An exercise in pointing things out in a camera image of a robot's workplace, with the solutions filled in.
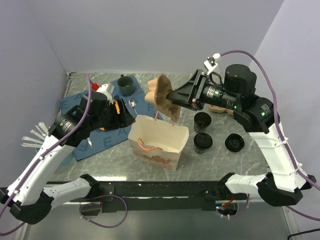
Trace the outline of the brown pulp cup carrier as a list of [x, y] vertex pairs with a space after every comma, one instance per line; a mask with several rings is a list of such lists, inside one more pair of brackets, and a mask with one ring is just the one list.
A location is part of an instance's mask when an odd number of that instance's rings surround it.
[[164, 73], [161, 73], [157, 78], [147, 82], [147, 88], [148, 91], [144, 100], [176, 123], [180, 118], [181, 107], [167, 99], [167, 95], [173, 92], [170, 79]]

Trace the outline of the cream paper bag orange handles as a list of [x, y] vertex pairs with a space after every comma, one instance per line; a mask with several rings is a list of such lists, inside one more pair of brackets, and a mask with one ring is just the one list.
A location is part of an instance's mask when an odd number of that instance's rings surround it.
[[147, 115], [138, 115], [128, 141], [134, 155], [143, 161], [175, 171], [189, 139], [186, 126], [172, 125]]

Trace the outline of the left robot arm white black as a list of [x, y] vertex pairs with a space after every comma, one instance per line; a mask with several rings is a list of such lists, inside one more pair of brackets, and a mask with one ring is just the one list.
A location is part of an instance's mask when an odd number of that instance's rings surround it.
[[78, 105], [56, 118], [48, 135], [28, 167], [8, 188], [1, 188], [0, 202], [10, 213], [27, 224], [37, 224], [49, 212], [66, 202], [85, 198], [94, 201], [100, 183], [89, 174], [56, 187], [46, 187], [61, 162], [74, 151], [91, 132], [113, 131], [135, 122], [122, 98], [108, 93], [84, 94]]

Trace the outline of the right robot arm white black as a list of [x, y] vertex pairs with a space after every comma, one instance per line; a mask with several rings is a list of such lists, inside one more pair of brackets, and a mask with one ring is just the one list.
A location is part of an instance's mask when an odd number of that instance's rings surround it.
[[298, 162], [290, 157], [285, 138], [278, 135], [282, 125], [274, 116], [273, 103], [255, 94], [256, 74], [243, 64], [232, 64], [225, 70], [223, 84], [211, 78], [210, 73], [197, 70], [166, 98], [193, 111], [205, 104], [232, 110], [233, 118], [254, 139], [270, 167], [270, 172], [261, 175], [228, 173], [219, 181], [219, 195], [226, 200], [235, 194], [259, 195], [274, 207], [296, 205], [302, 191], [311, 188], [307, 181], [315, 177], [298, 173]]

